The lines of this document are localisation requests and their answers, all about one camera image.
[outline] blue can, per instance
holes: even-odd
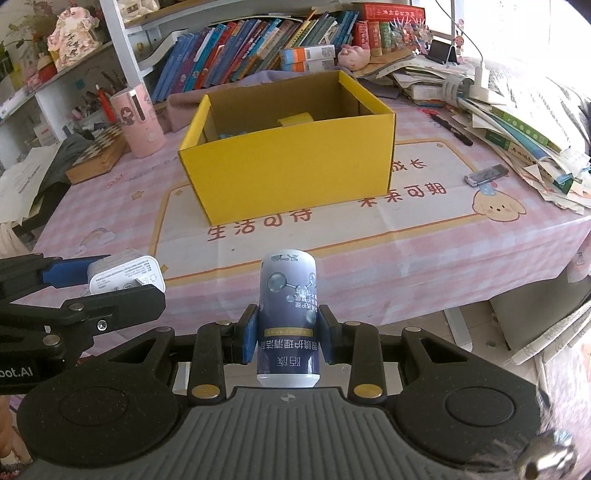
[[[320,379],[316,262],[281,250],[261,262],[257,378],[263,387],[313,387]]]

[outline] papers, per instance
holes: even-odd
[[[33,148],[26,159],[0,177],[0,223],[22,223],[29,217],[33,201],[61,142]]]

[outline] pink pig figurine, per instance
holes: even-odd
[[[369,56],[369,50],[364,50],[357,45],[343,45],[343,48],[339,52],[338,64],[355,72],[356,70],[361,70],[369,63]]]

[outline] chess board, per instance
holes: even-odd
[[[66,175],[72,185],[110,172],[123,156],[127,141],[119,124],[107,128],[76,160]]]

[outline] small yellow box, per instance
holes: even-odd
[[[278,126],[304,112],[314,121]],[[345,73],[323,72],[205,95],[178,155],[221,225],[386,194],[394,133],[389,107]]]

